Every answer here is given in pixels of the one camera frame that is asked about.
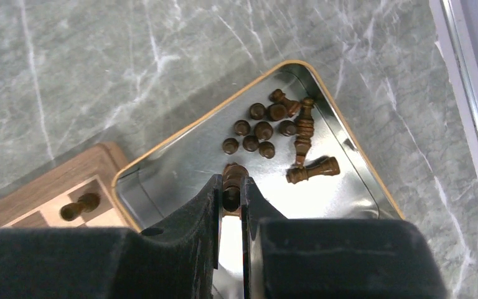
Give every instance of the lying chess piece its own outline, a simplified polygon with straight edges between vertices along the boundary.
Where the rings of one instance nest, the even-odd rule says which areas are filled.
[[[223,208],[234,212],[240,205],[240,184],[244,176],[249,176],[248,170],[243,166],[232,163],[226,165],[223,171]]]
[[[249,109],[250,118],[253,120],[262,120],[265,117],[266,108],[261,103],[255,103]]]
[[[302,100],[301,113],[296,121],[298,128],[298,136],[294,142],[296,148],[296,163],[295,165],[300,167],[305,163],[305,157],[311,149],[311,138],[314,136],[314,120],[312,119],[311,110],[314,107],[314,100],[307,97]]]
[[[293,168],[287,172],[287,182],[296,184],[313,176],[335,176],[340,174],[340,166],[335,157],[329,157],[311,168]]]
[[[284,120],[279,124],[278,131],[283,136],[292,136],[298,132],[298,128],[293,121]]]
[[[222,149],[226,154],[233,154],[239,148],[239,141],[235,138],[227,138],[223,141]]]
[[[257,140],[256,136],[246,136],[245,139],[243,139],[243,147],[246,151],[253,153],[259,148],[259,140]]]
[[[283,104],[283,106],[287,108],[288,117],[294,116],[301,108],[301,104],[298,101],[292,101],[286,98],[281,89],[274,90],[269,98],[274,103]]]
[[[259,140],[263,140],[263,141],[269,140],[272,137],[273,133],[274,133],[274,129],[266,121],[260,121],[254,127],[254,134]]]
[[[268,107],[268,118],[271,121],[280,121],[287,117],[287,108],[282,104],[272,104]]]
[[[233,130],[239,136],[246,136],[250,133],[250,124],[246,120],[238,120],[233,124]]]
[[[59,214],[65,221],[73,221],[83,212],[92,212],[100,205],[100,195],[97,193],[85,193],[78,198],[77,202],[64,205]]]

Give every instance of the wooden chess piece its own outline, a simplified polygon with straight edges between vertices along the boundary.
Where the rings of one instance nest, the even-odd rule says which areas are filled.
[[[83,212],[92,212],[100,205],[100,195],[97,193],[85,193],[78,198],[77,202],[64,205],[59,214],[65,221],[73,221]]]
[[[245,139],[243,139],[243,147],[246,151],[252,153],[259,148],[259,140],[256,136],[246,136]]]
[[[280,121],[287,117],[287,108],[282,104],[272,104],[268,107],[268,118],[271,121]]]
[[[301,104],[298,101],[292,101],[286,98],[281,89],[274,90],[269,98],[274,103],[283,104],[283,106],[287,108],[288,117],[294,116],[301,108]]]
[[[264,141],[259,144],[259,154],[267,159],[272,159],[276,155],[276,148],[269,141]]]
[[[265,117],[266,108],[261,103],[255,103],[249,109],[250,118],[253,120],[262,120]]]
[[[260,121],[254,127],[254,134],[259,140],[263,140],[263,141],[269,140],[272,137],[273,133],[274,133],[274,129],[266,121]]]
[[[233,130],[239,136],[246,136],[250,133],[250,124],[246,120],[238,120],[233,124]]]
[[[278,130],[283,136],[292,136],[298,132],[298,127],[293,121],[284,120],[279,124]]]
[[[305,163],[307,152],[311,149],[311,138],[314,136],[314,120],[312,119],[311,110],[314,107],[314,100],[307,97],[302,100],[301,113],[296,121],[298,128],[298,136],[294,142],[296,148],[296,163],[300,167]]]
[[[335,157],[329,157],[311,168],[293,168],[287,172],[287,182],[296,184],[313,176],[335,176],[340,174],[340,166]]]
[[[223,208],[228,212],[236,211],[240,206],[241,179],[249,176],[243,166],[232,163],[226,165],[223,171]]]
[[[239,148],[239,141],[235,138],[227,138],[223,141],[222,148],[226,154],[233,154]]]

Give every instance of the marble countertop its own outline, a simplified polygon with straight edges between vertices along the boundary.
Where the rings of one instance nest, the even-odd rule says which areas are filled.
[[[453,297],[478,182],[427,1],[0,1],[0,197],[98,141],[134,159],[286,59],[312,64]]]

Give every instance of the metal tin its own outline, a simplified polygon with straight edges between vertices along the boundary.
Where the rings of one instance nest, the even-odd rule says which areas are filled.
[[[248,113],[253,103],[269,105],[268,96],[277,88],[291,99],[314,99],[314,136],[304,165],[333,156],[339,163],[339,175],[289,184],[286,173],[295,160],[295,136],[274,134],[270,142],[278,153],[273,159],[247,151],[231,156],[222,152],[222,140],[234,122]],[[113,197],[135,229],[142,230],[189,201],[212,174],[234,162],[248,170],[267,200],[288,218],[403,218],[317,72],[298,60],[275,66],[132,162],[115,177]],[[217,289],[220,275],[238,285],[242,279],[239,218],[225,217],[221,233],[219,262],[225,271],[215,271]]]

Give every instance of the pawn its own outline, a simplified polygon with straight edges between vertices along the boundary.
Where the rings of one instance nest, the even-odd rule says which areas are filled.
[[[238,120],[233,124],[233,130],[239,136],[246,136],[250,133],[250,124],[246,120]]]
[[[329,157],[311,168],[293,168],[287,172],[287,182],[299,183],[313,176],[335,176],[340,174],[340,166],[335,157]]]
[[[287,108],[282,104],[272,104],[268,107],[268,118],[271,121],[280,121],[287,117]]]
[[[272,137],[273,133],[274,133],[274,129],[266,121],[260,121],[254,127],[254,134],[259,140],[263,140],[263,141],[269,140]]]
[[[264,141],[259,144],[259,154],[267,159],[272,159],[276,155],[276,148],[269,141]]]
[[[250,118],[253,120],[262,120],[265,117],[266,108],[261,103],[255,103],[249,109]]]
[[[301,104],[298,101],[292,101],[286,98],[281,89],[274,90],[269,98],[274,103],[283,104],[287,109],[288,117],[294,116],[301,108]]]
[[[65,221],[73,221],[83,212],[92,212],[100,205],[100,195],[97,193],[85,193],[78,198],[77,202],[64,205],[59,214]]]
[[[245,139],[243,139],[243,147],[246,151],[253,153],[259,148],[259,140],[257,140],[256,136],[246,136]]]

